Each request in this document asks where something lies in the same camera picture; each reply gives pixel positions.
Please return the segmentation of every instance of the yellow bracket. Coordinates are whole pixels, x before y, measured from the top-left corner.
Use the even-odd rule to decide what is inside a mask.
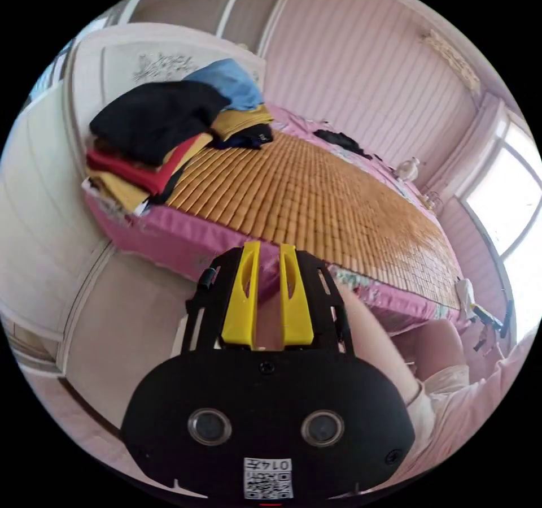
[[[295,246],[281,244],[281,320],[284,346],[308,346],[314,332]]]
[[[226,344],[255,348],[260,243],[245,243],[222,328]]]

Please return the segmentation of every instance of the window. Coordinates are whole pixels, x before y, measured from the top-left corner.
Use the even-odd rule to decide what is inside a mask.
[[[520,340],[542,318],[542,159],[532,137],[508,121],[497,129],[490,160],[461,200],[489,237],[509,281]]]
[[[71,48],[77,45],[90,32],[104,28],[107,24],[107,19],[108,17],[93,20],[88,26],[83,28],[74,39],[70,40],[70,42],[58,53],[53,62],[46,67],[45,71],[36,81],[24,106],[34,101],[42,93],[46,92],[63,78],[64,63]]]

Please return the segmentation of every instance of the black cloth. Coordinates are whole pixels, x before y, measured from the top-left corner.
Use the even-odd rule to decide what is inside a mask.
[[[226,148],[248,148],[259,150],[262,145],[273,141],[273,131],[269,124],[255,124],[249,128],[234,133],[226,141],[215,140],[213,148],[224,150]]]
[[[360,145],[354,139],[348,137],[344,133],[334,133],[333,131],[329,131],[327,129],[318,129],[314,132],[314,135],[333,145],[341,146],[349,152],[359,154],[366,159],[373,159],[370,154],[366,154],[363,151],[363,148],[360,148]]]
[[[230,102],[204,83],[142,84],[103,108],[90,131],[127,158],[158,167],[172,148],[208,131]]]
[[[179,169],[175,171],[171,175],[171,178],[168,180],[168,183],[165,185],[164,191],[162,193],[158,193],[154,196],[150,196],[147,199],[147,203],[149,205],[163,205],[171,196],[173,193],[173,190],[175,189],[175,186],[177,185],[177,181],[181,178],[182,174],[188,167],[188,164],[192,161],[192,158],[190,158],[188,161],[183,163]]]

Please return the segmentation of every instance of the small figurine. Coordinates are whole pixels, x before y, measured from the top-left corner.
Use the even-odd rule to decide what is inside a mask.
[[[394,170],[394,176],[397,180],[402,182],[412,182],[418,177],[419,159],[412,158],[406,162],[399,164],[396,170]]]

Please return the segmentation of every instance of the pink bed sheet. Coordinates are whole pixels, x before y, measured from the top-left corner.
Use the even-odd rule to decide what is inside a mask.
[[[434,214],[427,211],[417,199],[419,192],[416,187],[397,183],[385,163],[375,157],[367,160],[313,135],[314,131],[324,127],[332,131],[325,123],[301,118],[272,105],[268,105],[268,109],[275,118],[275,129],[321,146],[370,173],[438,225]],[[135,216],[103,202],[88,190],[85,200],[99,225],[119,249],[141,255],[194,281],[214,257],[252,240],[247,235],[165,206],[154,206],[144,216]],[[329,270],[371,308],[391,335],[409,331],[431,319],[447,318],[460,325],[458,310],[337,265],[329,265]],[[278,247],[265,241],[262,242],[259,278],[260,299],[266,299],[278,290]]]

